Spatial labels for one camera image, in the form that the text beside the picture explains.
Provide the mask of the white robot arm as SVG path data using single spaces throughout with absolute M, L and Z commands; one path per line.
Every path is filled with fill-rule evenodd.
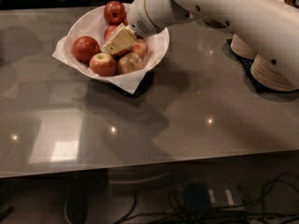
M 109 54 L 129 48 L 137 36 L 210 18 L 262 55 L 294 86 L 299 86 L 299 9 L 277 0 L 134 0 L 127 26 L 119 26 L 103 46 Z

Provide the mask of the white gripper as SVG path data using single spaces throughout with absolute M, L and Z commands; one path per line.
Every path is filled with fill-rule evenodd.
M 136 36 L 137 32 L 131 25 L 121 23 L 102 46 L 102 51 L 115 55 L 125 49 L 129 49 L 136 42 Z

